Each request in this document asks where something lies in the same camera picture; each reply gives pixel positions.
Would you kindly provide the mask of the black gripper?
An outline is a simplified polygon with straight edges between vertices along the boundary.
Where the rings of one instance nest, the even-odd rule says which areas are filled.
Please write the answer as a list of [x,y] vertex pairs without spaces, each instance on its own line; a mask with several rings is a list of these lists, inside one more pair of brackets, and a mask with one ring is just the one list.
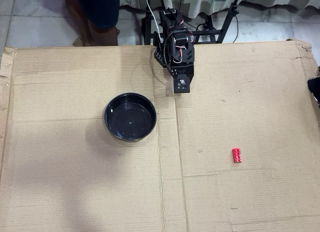
[[175,75],[194,77],[195,47],[188,30],[174,30],[169,36],[169,59]]

